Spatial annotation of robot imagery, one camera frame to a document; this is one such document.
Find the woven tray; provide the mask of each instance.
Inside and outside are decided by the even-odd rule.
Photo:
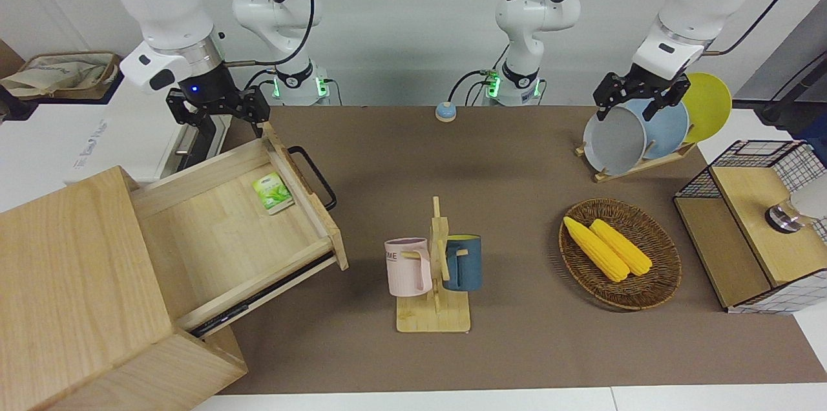
[[[566,267],[585,291],[614,307],[638,311],[667,302],[680,285],[680,256],[658,222],[634,205],[614,199],[590,199],[569,209],[566,216],[585,226],[600,218],[635,243],[653,262],[649,273],[630,273],[623,282],[610,281],[589,260],[568,229],[560,224],[560,252]]]

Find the black metal handle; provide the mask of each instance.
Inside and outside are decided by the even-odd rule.
[[[287,148],[287,152],[290,153],[290,154],[301,154],[302,155],[302,157],[304,158],[304,161],[306,163],[308,163],[308,165],[310,166],[310,169],[312,169],[313,173],[316,174],[316,178],[319,179],[319,182],[321,182],[322,187],[324,187],[324,190],[326,192],[328,192],[328,195],[330,196],[330,202],[325,204],[324,208],[327,209],[328,211],[333,210],[333,208],[336,207],[336,205],[337,205],[336,193],[333,192],[333,188],[330,187],[330,184],[324,178],[324,175],[322,175],[322,173],[319,171],[319,168],[316,167],[316,163],[313,163],[313,160],[312,160],[312,158],[310,158],[310,155],[308,154],[308,152],[305,151],[304,148],[302,148],[301,146],[290,146],[289,148]]]

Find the blue mug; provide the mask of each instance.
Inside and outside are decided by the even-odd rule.
[[[482,287],[482,240],[479,235],[449,235],[445,246],[450,280],[446,290],[472,292]]]

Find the white wall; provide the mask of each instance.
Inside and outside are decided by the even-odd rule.
[[[204,0],[227,34],[228,59],[267,58],[263,45],[237,26],[229,0]],[[498,0],[319,0],[313,58],[339,79],[348,104],[436,104],[468,70],[490,67],[507,38],[494,22]],[[581,22],[546,42],[547,103],[590,104],[609,70],[625,72],[662,0],[582,0]],[[738,37],[769,0],[751,0],[733,16],[716,47]],[[819,0],[783,0],[742,48],[693,70],[721,76],[735,92]],[[3,38],[24,58],[72,48],[126,54],[140,40],[118,0],[0,0]],[[239,70],[238,78],[245,78]]]

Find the pink mug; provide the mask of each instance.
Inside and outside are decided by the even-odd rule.
[[[384,259],[388,265],[388,286],[393,296],[419,296],[434,287],[428,240],[399,238],[385,241]]]

